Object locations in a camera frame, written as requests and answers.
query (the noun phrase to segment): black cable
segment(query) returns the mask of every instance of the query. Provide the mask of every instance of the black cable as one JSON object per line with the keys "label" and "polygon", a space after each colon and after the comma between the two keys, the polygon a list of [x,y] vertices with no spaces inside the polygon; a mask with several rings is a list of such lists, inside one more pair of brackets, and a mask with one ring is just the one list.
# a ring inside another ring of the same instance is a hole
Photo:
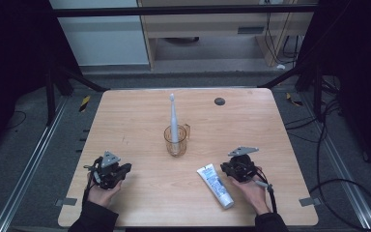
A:
{"label": "black cable", "polygon": [[295,49],[294,49],[294,62],[292,63],[292,68],[295,66],[295,63],[297,62],[298,60],[298,40],[299,40],[300,36],[297,36],[297,40],[295,41]]}
{"label": "black cable", "polygon": [[[271,3],[270,0],[265,0],[265,4],[270,4],[270,3]],[[285,64],[295,62],[295,61],[283,61],[283,60],[280,60],[278,58],[278,54],[276,52],[275,44],[273,43],[273,39],[272,39],[271,31],[270,31],[270,21],[271,21],[271,13],[267,13],[267,24],[266,24],[267,27],[266,27],[266,30],[265,30],[264,40],[265,40],[265,45],[267,46],[267,49],[270,52],[273,61],[275,61],[277,64],[280,64],[280,65],[285,65]],[[268,40],[267,40],[268,36],[271,39],[271,44],[272,44],[273,51],[271,50],[270,45],[268,44]]]}
{"label": "black cable", "polygon": [[86,189],[84,189],[84,191],[83,191],[82,207],[84,206],[84,204],[87,201],[87,198],[89,197],[90,189],[95,185],[95,184],[92,184],[90,186],[90,184],[92,183],[92,180],[93,180],[93,176],[95,174],[96,164],[101,163],[102,160],[103,160],[103,157],[99,157],[93,162],[92,166],[84,166],[85,168],[88,168],[90,170],[90,175],[89,175],[89,178],[87,180]]}
{"label": "black cable", "polygon": [[325,80],[324,78],[322,79],[322,82],[324,84],[324,86],[326,88],[328,88],[328,90],[331,92],[331,93],[334,93],[334,94],[338,94],[339,93],[339,89],[338,87],[336,86],[336,82],[335,80],[333,79],[333,84],[329,83],[327,80]]}
{"label": "black cable", "polygon": [[285,43],[284,43],[284,45],[282,47],[282,54],[286,58],[297,58],[297,56],[298,56],[299,37],[300,36],[297,36],[297,38],[296,38],[295,48],[294,48],[294,51],[293,52],[287,52],[287,51],[285,51],[286,45],[287,45],[288,41],[290,40],[290,36],[287,36],[287,38],[285,39]]}
{"label": "black cable", "polygon": [[326,117],[329,113],[329,109],[333,106],[335,106],[335,103],[337,102],[337,100],[334,100],[332,102],[330,102],[326,109],[324,110],[324,113],[323,113],[323,116],[324,116],[324,120],[323,120],[323,127],[322,127],[322,131],[321,131],[321,135],[319,137],[319,141],[318,141],[318,147],[317,147],[317,156],[316,156],[316,163],[317,163],[317,166],[316,166],[316,172],[317,172],[317,186],[312,188],[309,193],[313,192],[315,189],[317,189],[321,195],[321,199],[323,200],[323,202],[325,203],[325,205],[327,206],[328,210],[334,215],[336,216],[339,220],[341,220],[343,223],[347,224],[348,226],[354,228],[354,229],[357,229],[357,230],[361,230],[361,231],[371,231],[371,228],[369,229],[366,229],[366,228],[363,228],[361,226],[358,226],[358,225],[355,225],[347,220],[345,220],[344,218],[342,218],[341,216],[339,216],[331,207],[330,205],[328,204],[327,200],[325,199],[325,196],[322,192],[322,186],[326,185],[326,184],[329,184],[329,183],[333,183],[333,182],[347,182],[347,183],[351,183],[353,185],[356,185],[358,187],[360,187],[360,189],[362,189],[370,198],[371,198],[371,193],[365,188],[363,187],[362,185],[356,183],[356,182],[353,182],[353,181],[350,181],[350,180],[346,180],[346,179],[332,179],[332,180],[328,180],[328,181],[324,181],[324,182],[321,182],[321,176],[320,176],[320,150],[321,150],[321,144],[322,144],[322,140],[323,140],[323,134],[324,134],[324,131],[326,133],[328,133],[328,129],[327,129],[327,122],[326,122]]}
{"label": "black cable", "polygon": [[284,124],[285,126],[288,126],[288,125],[290,125],[290,124],[294,124],[294,123],[297,123],[297,122],[301,122],[301,121],[303,121],[303,120],[306,120],[306,119],[310,119],[310,118],[315,118],[315,117],[313,117],[313,116],[309,116],[309,117],[306,117],[306,118],[302,118],[302,119],[297,119],[297,120],[295,120],[295,121],[292,121],[292,122],[289,122],[289,123],[286,123],[286,124]]}
{"label": "black cable", "polygon": [[339,88],[338,88],[338,86],[336,84],[336,78],[335,78],[335,76],[332,76],[332,82],[333,82],[333,87],[339,91]]}
{"label": "black cable", "polygon": [[318,120],[317,118],[313,118],[311,121],[308,121],[308,122],[306,122],[306,123],[304,123],[304,124],[301,124],[301,125],[299,125],[299,126],[296,126],[296,127],[286,128],[285,130],[295,130],[295,129],[304,128],[304,127],[310,125],[311,123],[313,123],[313,122],[315,122],[315,121],[317,121],[317,120]]}
{"label": "black cable", "polygon": [[318,143],[318,141],[313,141],[313,140],[310,140],[310,139],[307,139],[307,138],[304,138],[304,137],[298,136],[298,135],[293,134],[293,133],[289,133],[289,132],[287,132],[287,133],[288,133],[289,135],[292,135],[292,136],[294,136],[294,137],[297,137],[297,138],[299,138],[299,139],[302,139],[302,140],[304,140],[304,141],[306,141],[306,142]]}
{"label": "black cable", "polygon": [[26,120],[26,113],[25,113],[25,112],[23,112],[23,111],[19,111],[19,110],[16,110],[14,113],[20,113],[20,114],[23,114],[23,119],[22,119],[19,123],[15,124],[15,125],[13,125],[13,126],[7,127],[6,130],[14,129],[14,128],[18,127],[19,125],[21,125],[21,124],[22,124],[23,122],[25,122],[25,120]]}
{"label": "black cable", "polygon": [[272,188],[272,185],[270,183],[268,183],[268,179],[267,179],[267,176],[265,175],[265,173],[257,168],[257,172],[256,172],[256,175],[260,177],[260,179],[265,183],[267,184],[267,192],[270,194],[270,200],[271,200],[271,205],[272,205],[272,211],[274,213],[278,213],[277,212],[277,209],[276,209],[276,200],[275,200],[275,195],[273,194],[273,188]]}
{"label": "black cable", "polygon": [[352,2],[353,0],[349,0],[348,1],[348,3],[347,3],[347,5],[345,6],[345,8],[343,9],[343,11],[339,14],[339,16],[334,20],[334,22],[328,27],[328,29],[325,31],[325,33],[322,35],[322,36],[320,36],[319,37],[319,40],[317,41],[317,42],[315,42],[314,43],[314,45],[310,48],[310,49],[308,49],[308,51],[303,55],[303,56],[301,56],[301,59],[299,60],[300,62],[301,61],[304,61],[304,60],[306,60],[306,61],[309,61],[310,59],[309,59],[309,57],[307,57],[307,56],[309,56],[309,54],[311,54],[312,53],[312,51],[316,48],[316,47],[318,47],[318,44],[320,44],[320,43],[322,43],[323,42],[323,40],[326,38],[326,36],[327,36],[327,34],[332,30],[332,28],[336,25],[336,23],[339,21],[339,19],[345,14],[345,12],[346,12],[346,10],[349,8],[349,6],[351,5],[351,2]]}

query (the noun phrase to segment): toothpaste tube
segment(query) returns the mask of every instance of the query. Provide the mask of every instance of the toothpaste tube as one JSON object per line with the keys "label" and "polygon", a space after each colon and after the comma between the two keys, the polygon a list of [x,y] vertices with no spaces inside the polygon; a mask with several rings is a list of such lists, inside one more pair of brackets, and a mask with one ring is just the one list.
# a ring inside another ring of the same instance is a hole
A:
{"label": "toothpaste tube", "polygon": [[231,198],[225,186],[222,184],[219,179],[213,164],[208,164],[197,170],[204,182],[209,186],[210,190],[221,203],[224,209],[228,209],[234,205],[234,200]]}

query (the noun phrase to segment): metal rail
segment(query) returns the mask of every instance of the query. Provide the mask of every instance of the metal rail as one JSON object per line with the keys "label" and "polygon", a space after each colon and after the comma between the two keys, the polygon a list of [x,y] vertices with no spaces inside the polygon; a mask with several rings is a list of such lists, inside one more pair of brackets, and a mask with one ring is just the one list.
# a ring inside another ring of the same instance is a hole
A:
{"label": "metal rail", "polygon": [[175,6],[96,9],[54,9],[51,11],[26,12],[28,14],[53,15],[56,17],[128,16],[128,15],[203,15],[246,13],[307,13],[323,8],[318,4],[272,4],[272,5],[217,5]]}
{"label": "metal rail", "polygon": [[[301,96],[304,99],[304,103],[309,110],[309,113],[311,115],[314,115],[314,112],[312,111],[312,100],[310,99],[310,97],[308,97],[306,93],[301,94]],[[319,132],[322,132],[322,127],[319,122],[316,121],[315,126],[317,127]],[[336,175],[341,179],[354,181],[354,177],[348,170],[344,161],[340,158],[339,152],[336,150],[336,147],[329,134],[323,142],[330,162],[335,169]],[[358,187],[349,183],[343,183],[342,187],[345,190],[355,213],[357,214],[357,218],[359,219],[360,224],[363,226],[363,228],[371,229],[371,209],[366,199],[364,198],[362,191]]]}
{"label": "metal rail", "polygon": [[14,218],[14,214],[16,213],[16,210],[19,207],[23,196],[25,195],[25,192],[34,177],[34,174],[38,169],[39,163],[43,157],[47,145],[49,144],[49,141],[59,124],[60,118],[62,117],[65,110],[67,100],[67,97],[61,98],[61,102],[59,103],[58,109],[56,110],[57,114],[53,120],[53,123],[45,128],[43,135],[35,148],[35,151],[29,159],[22,175],[20,176],[14,188],[14,191],[8,199],[4,209],[2,210],[0,214],[0,232],[5,232],[8,230],[11,221]]}

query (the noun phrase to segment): dark clothing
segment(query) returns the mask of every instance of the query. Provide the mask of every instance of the dark clothing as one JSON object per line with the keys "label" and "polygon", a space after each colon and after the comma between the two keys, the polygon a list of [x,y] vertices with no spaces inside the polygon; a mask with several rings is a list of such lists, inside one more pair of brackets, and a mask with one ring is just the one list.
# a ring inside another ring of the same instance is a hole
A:
{"label": "dark clothing", "polygon": [[86,201],[80,218],[71,226],[71,232],[106,232],[113,231],[114,224],[119,215],[97,205]]}
{"label": "dark clothing", "polygon": [[256,232],[287,232],[289,231],[284,220],[279,214],[266,213],[255,218]]}
{"label": "dark clothing", "polygon": [[[113,231],[119,215],[106,208],[87,201],[80,218],[71,226],[70,232],[107,232]],[[267,213],[255,218],[257,232],[287,232],[288,228],[279,214]]]}

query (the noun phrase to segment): table top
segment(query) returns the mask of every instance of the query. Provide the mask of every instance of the table top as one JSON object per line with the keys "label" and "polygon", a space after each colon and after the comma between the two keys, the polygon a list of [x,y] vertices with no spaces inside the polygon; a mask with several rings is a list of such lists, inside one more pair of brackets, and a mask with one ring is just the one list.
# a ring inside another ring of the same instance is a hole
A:
{"label": "table top", "polygon": [[[189,124],[186,152],[179,158],[166,150],[163,132],[170,125],[174,93],[178,123]],[[225,99],[216,105],[216,98]],[[81,211],[87,169],[110,151],[132,168],[110,209],[121,227],[250,226],[255,211],[245,203],[220,165],[239,146],[258,147],[250,157],[273,185],[278,213],[287,225],[314,225],[313,206],[293,148],[269,89],[113,90],[103,94],[87,142],[76,167],[58,222],[71,226]],[[224,210],[197,169],[212,163],[235,204]]]}

